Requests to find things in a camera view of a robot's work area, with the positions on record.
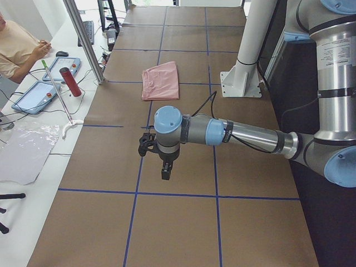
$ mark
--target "person's arm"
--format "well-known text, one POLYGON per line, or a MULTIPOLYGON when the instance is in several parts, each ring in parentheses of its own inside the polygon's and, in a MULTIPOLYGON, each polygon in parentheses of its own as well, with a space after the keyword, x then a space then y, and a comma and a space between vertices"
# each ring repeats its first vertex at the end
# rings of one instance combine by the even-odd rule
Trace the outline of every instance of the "person's arm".
POLYGON ((43 58, 48 51, 51 49, 51 44, 47 43, 40 44, 37 46, 31 53, 28 60, 17 70, 15 70, 14 74, 9 78, 11 81, 15 83, 21 83, 26 75, 29 73, 33 65, 36 63, 37 60, 43 58))

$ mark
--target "pink cloth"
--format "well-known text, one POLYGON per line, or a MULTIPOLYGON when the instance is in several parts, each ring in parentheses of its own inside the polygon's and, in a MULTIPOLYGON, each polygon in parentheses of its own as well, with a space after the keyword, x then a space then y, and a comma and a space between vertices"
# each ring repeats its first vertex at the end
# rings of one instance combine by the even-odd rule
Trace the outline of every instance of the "pink cloth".
POLYGON ((179 99, 178 71, 176 62, 170 61, 142 72, 143 100, 179 99))

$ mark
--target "red cylinder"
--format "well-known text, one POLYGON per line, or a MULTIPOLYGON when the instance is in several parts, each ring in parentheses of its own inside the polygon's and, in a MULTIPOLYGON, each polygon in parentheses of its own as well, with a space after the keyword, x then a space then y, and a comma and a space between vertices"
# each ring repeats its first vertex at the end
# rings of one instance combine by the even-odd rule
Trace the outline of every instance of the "red cylinder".
POLYGON ((66 82, 67 86, 69 87, 69 90, 71 90, 73 96, 77 97, 82 94, 82 91, 80 91, 78 84, 76 80, 74 80, 73 75, 69 68, 64 67, 60 69, 60 73, 66 82))

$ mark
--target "black mouse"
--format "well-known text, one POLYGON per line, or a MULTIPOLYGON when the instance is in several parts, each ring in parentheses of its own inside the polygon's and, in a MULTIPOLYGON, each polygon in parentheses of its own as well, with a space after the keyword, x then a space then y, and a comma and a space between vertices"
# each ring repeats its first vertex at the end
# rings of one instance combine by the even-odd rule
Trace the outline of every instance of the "black mouse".
POLYGON ((65 51, 58 51, 56 57, 67 57, 69 54, 65 51))

